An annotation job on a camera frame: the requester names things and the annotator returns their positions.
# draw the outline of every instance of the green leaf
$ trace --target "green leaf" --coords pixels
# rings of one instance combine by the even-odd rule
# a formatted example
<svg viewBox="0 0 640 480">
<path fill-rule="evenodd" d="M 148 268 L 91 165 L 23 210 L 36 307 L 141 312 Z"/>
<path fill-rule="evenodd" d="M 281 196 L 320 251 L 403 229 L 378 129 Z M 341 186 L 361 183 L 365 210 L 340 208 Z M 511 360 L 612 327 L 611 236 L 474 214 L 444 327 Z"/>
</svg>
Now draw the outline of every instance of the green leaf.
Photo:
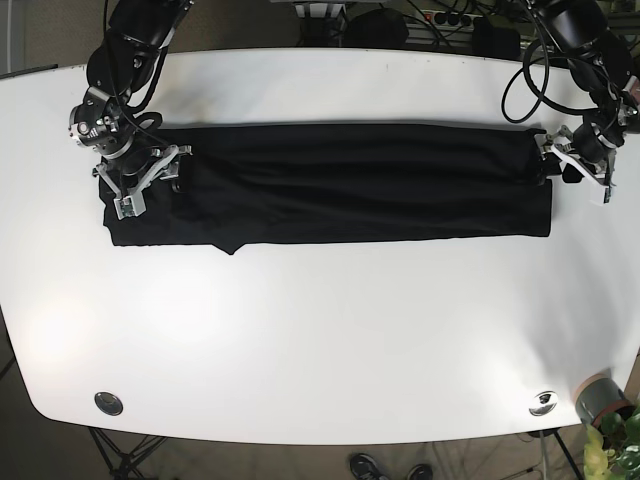
<svg viewBox="0 0 640 480">
<path fill-rule="evenodd" d="M 632 416 L 625 424 L 627 437 L 632 442 L 640 442 L 640 413 Z"/>
<path fill-rule="evenodd" d="M 609 470 L 609 459 L 602 447 L 593 443 L 584 446 L 584 465 L 588 467 L 590 473 L 602 475 Z"/>
<path fill-rule="evenodd" d="M 584 466 L 585 480 L 609 480 L 610 475 L 610 470 L 594 472 L 587 465 Z"/>
<path fill-rule="evenodd" d="M 618 412 L 609 412 L 602 417 L 602 423 L 600 424 L 600 430 L 604 435 L 613 435 L 622 425 L 624 420 Z"/>
<path fill-rule="evenodd" d="M 640 468 L 631 470 L 625 475 L 625 480 L 637 480 L 638 478 L 640 478 Z"/>
<path fill-rule="evenodd" d="M 618 465 L 626 471 L 634 470 L 640 467 L 640 447 L 638 445 L 629 445 L 620 454 L 617 461 Z"/>
<path fill-rule="evenodd" d="M 602 448 L 604 438 L 602 434 L 592 425 L 587 425 L 587 445 L 597 445 Z"/>
</svg>

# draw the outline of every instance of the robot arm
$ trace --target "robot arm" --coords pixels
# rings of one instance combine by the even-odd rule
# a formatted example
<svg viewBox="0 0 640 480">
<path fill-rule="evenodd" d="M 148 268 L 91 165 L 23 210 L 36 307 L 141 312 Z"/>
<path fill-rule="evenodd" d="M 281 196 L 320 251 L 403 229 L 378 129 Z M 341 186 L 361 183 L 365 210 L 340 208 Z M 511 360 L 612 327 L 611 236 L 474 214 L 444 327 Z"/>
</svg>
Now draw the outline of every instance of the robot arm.
<svg viewBox="0 0 640 480">
<path fill-rule="evenodd" d="M 539 96 L 551 108 L 582 116 L 582 125 L 575 132 L 563 126 L 556 134 L 547 135 L 543 153 L 566 162 L 565 173 L 577 170 L 578 179 L 584 177 L 592 183 L 596 203 L 608 203 L 614 187 L 616 150 L 624 145 L 625 134 L 640 132 L 640 82 L 633 58 L 624 42 L 609 30 L 594 0 L 526 1 L 552 47 L 566 59 L 576 85 L 588 92 L 596 105 L 577 111 Z M 529 66 L 541 43 L 534 42 L 523 57 L 525 80 L 537 95 L 541 92 L 531 79 Z"/>
<path fill-rule="evenodd" d="M 154 134 L 162 124 L 159 113 L 138 114 L 153 96 L 169 43 L 193 3 L 120 1 L 87 64 L 89 88 L 71 112 L 69 132 L 78 145 L 102 156 L 94 174 L 116 194 L 120 219 L 144 213 L 142 190 L 155 179 L 170 180 L 177 189 L 180 157 L 191 153 L 189 146 L 168 145 Z M 132 94 L 149 81 L 144 100 L 130 106 Z"/>
<path fill-rule="evenodd" d="M 633 73 L 633 60 L 609 30 L 595 0 L 521 1 L 540 33 L 524 54 L 522 71 L 529 88 L 539 103 L 583 117 L 575 132 L 563 127 L 554 135 L 545 135 L 541 150 L 566 163 L 565 173 L 574 169 L 579 178 L 592 182 L 598 187 L 598 202 L 607 203 L 616 149 L 624 144 L 625 133 L 640 131 L 640 81 Z M 120 219 L 144 213 L 142 190 L 156 179 L 173 182 L 174 190 L 179 191 L 180 158 L 190 154 L 191 147 L 167 144 L 155 135 L 162 116 L 141 112 L 153 96 L 169 42 L 193 3 L 121 0 L 109 29 L 105 8 L 104 41 L 87 65 L 89 89 L 82 104 L 71 112 L 69 131 L 78 145 L 92 147 L 102 156 L 94 174 L 115 193 Z M 553 58 L 567 61 L 576 84 L 589 92 L 596 108 L 563 107 L 546 98 L 544 88 L 538 90 L 529 67 L 538 61 L 532 60 L 535 50 L 548 50 L 548 43 L 556 52 Z M 132 94 L 149 81 L 144 100 L 129 106 Z M 510 121 L 524 121 L 532 113 Z"/>
</svg>

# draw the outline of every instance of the potted plant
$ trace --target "potted plant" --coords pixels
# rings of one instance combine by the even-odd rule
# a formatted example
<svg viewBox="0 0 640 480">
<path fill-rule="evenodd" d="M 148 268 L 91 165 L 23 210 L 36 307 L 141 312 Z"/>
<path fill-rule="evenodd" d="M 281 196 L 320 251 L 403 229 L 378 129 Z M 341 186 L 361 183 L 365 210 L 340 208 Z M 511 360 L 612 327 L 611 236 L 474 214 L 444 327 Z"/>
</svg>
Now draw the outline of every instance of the potted plant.
<svg viewBox="0 0 640 480">
<path fill-rule="evenodd" d="M 583 383 L 575 400 L 587 427 L 585 480 L 640 479 L 640 407 L 603 375 Z"/>
</svg>

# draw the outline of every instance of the sneaker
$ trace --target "sneaker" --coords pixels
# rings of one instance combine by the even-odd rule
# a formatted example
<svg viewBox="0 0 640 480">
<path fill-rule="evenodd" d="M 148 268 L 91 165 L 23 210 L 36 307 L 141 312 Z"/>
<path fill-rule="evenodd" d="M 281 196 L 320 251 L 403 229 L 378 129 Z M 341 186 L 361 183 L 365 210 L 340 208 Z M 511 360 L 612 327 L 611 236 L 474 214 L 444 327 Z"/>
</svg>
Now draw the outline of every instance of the sneaker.
<svg viewBox="0 0 640 480">
<path fill-rule="evenodd" d="M 389 480 L 380 472 L 376 461 L 364 453 L 356 453 L 352 456 L 349 459 L 349 467 L 358 480 Z"/>
<path fill-rule="evenodd" d="M 407 475 L 407 480 L 432 480 L 433 470 L 429 465 L 420 464 L 413 467 Z"/>
</svg>

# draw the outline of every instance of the white table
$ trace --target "white table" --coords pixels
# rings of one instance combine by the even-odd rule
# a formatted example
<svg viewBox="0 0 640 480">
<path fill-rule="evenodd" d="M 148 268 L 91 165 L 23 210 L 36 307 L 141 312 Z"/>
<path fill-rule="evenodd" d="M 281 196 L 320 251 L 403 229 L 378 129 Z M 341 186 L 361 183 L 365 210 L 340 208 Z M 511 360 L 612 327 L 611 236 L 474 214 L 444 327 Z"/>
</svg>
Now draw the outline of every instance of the white table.
<svg viewBox="0 0 640 480">
<path fill-rule="evenodd" d="M 256 50 L 170 56 L 168 123 L 495 124 L 515 63 Z M 101 428 L 234 442 L 363 444 L 573 424 L 570 392 L 640 344 L 640 137 L 613 203 L 556 182 L 550 238 L 115 248 L 67 135 L 83 67 L 0 82 L 0 304 L 34 406 Z M 549 95 L 587 106 L 569 74 Z M 523 83 L 512 115 L 533 103 Z M 577 119 L 542 108 L 531 124 Z M 529 414 L 544 390 L 560 403 Z M 101 413 L 94 394 L 118 395 Z"/>
</svg>

